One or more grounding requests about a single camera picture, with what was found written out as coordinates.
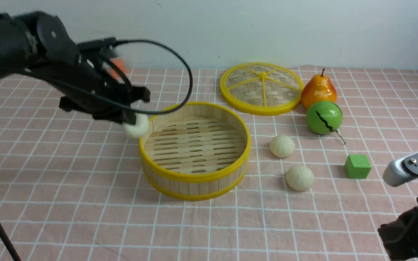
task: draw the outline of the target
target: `woven bamboo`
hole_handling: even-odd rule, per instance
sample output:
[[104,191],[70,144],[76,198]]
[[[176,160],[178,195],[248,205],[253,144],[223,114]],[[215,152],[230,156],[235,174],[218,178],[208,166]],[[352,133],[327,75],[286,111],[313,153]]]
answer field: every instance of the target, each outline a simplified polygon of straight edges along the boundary
[[301,79],[288,69],[252,63],[228,70],[221,79],[222,95],[240,111],[257,115],[288,112],[300,102]]
[[209,103],[188,103],[150,119],[140,139],[144,173],[159,191],[205,200],[234,188],[247,169],[250,136],[236,114]]

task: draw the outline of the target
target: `bamboo steamer lid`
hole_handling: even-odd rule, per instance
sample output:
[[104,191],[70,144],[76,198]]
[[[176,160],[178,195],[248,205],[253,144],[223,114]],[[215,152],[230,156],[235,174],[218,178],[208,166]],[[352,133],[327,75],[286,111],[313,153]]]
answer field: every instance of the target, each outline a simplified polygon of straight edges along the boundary
[[287,113],[300,103],[304,83],[281,66],[247,63],[226,71],[220,88],[225,101],[235,109],[272,116]]

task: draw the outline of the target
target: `orange object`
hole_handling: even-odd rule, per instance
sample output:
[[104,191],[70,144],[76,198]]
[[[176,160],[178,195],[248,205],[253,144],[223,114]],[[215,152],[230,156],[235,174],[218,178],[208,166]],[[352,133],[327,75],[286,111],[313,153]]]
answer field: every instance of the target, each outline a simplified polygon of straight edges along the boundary
[[322,74],[316,74],[304,86],[301,94],[301,102],[306,109],[309,109],[312,104],[320,101],[336,102],[336,90],[330,81],[330,78],[324,75],[325,68],[322,69]]
[[[126,74],[126,69],[125,69],[125,64],[123,64],[123,60],[121,58],[114,58],[111,59],[111,61],[113,62],[113,64],[115,64],[123,73]],[[112,68],[111,70],[111,76],[114,77],[115,79],[120,79],[120,76],[116,73],[115,70],[113,70]]]

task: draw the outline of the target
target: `toy fruit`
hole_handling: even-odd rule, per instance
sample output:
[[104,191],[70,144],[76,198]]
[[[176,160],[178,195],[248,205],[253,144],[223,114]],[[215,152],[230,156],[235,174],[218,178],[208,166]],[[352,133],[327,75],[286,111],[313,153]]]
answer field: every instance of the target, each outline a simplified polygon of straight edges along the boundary
[[331,101],[320,101],[312,104],[307,110],[306,122],[309,129],[320,135],[327,135],[336,132],[344,144],[343,137],[338,128],[343,122],[343,113],[337,104]]
[[320,101],[336,102],[335,87],[330,78],[324,75],[324,71],[325,68],[322,69],[322,74],[316,74],[312,77],[302,91],[301,102],[306,109]]

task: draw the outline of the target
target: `green block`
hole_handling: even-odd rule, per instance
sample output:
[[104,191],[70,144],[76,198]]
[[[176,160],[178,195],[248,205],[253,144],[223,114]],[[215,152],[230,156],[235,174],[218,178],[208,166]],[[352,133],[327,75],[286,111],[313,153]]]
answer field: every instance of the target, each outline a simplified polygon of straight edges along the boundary
[[367,155],[350,154],[346,159],[345,170],[348,178],[365,179],[372,169]]

